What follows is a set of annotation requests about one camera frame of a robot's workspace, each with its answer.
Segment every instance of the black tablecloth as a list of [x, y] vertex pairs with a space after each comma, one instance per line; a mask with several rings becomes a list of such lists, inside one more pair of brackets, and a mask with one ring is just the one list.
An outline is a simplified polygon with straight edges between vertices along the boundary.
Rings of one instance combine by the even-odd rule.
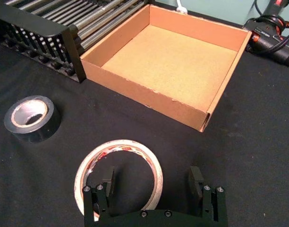
[[[3, 125], [8, 108], [30, 95], [59, 109], [58, 131], [39, 144]], [[289, 227], [289, 68], [244, 53], [209, 126], [199, 133], [89, 80], [78, 84], [0, 46], [0, 226], [83, 226], [73, 194], [84, 157], [109, 140], [143, 143], [163, 169], [158, 209], [192, 213], [187, 173], [200, 167], [222, 185], [232, 227]], [[114, 153], [89, 181], [116, 165], [112, 213], [139, 210], [153, 188], [137, 155]]]

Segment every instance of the tool handle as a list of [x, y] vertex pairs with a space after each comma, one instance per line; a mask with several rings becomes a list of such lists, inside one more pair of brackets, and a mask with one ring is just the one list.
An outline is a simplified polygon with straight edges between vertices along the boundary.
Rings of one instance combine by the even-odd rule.
[[289, 4], [289, 0], [271, 0], [265, 9], [263, 15], [277, 16], [281, 13], [282, 9]]

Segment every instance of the white masking tape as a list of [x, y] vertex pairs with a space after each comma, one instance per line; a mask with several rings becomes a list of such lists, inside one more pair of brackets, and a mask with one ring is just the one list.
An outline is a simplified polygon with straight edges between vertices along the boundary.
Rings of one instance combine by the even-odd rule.
[[[132, 140], [113, 140], [95, 148], [90, 154], [87, 155], [87, 157], [83, 160], [82, 164], [78, 168], [74, 182], [74, 196], [77, 206], [82, 214], [84, 214], [84, 200], [82, 190], [86, 185], [89, 174], [93, 171], [94, 166], [101, 158], [115, 151], [133, 152], [140, 155], [149, 164], [154, 175], [154, 188], [149, 201], [142, 209], [153, 210], [156, 208], [162, 193], [163, 185], [162, 169], [158, 159], [149, 148], [138, 142]], [[99, 214], [94, 212], [94, 220], [98, 221], [98, 218]]]

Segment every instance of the cardboard box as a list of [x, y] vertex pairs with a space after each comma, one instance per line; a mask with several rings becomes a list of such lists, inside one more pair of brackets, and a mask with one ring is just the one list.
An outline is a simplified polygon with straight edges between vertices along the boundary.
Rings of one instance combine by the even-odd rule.
[[250, 36], [147, 5], [81, 60], [88, 79], [203, 132]]

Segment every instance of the tape roll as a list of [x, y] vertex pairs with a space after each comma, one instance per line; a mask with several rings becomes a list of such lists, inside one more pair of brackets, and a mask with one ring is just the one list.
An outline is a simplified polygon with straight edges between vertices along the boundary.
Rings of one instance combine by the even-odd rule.
[[37, 143], [48, 139], [59, 128], [60, 114], [49, 98], [29, 96], [9, 108], [4, 125], [19, 139]]
[[[74, 182], [74, 196], [80, 212], [84, 215], [83, 187], [96, 163], [105, 155], [115, 151], [129, 151], [140, 155], [149, 164], [154, 175], [154, 188], [149, 201], [142, 208], [153, 210], [156, 208], [162, 194], [163, 175], [158, 159], [146, 146], [132, 140], [113, 140], [95, 148], [83, 160], [78, 168]], [[94, 220], [98, 221], [99, 214], [94, 212]]]

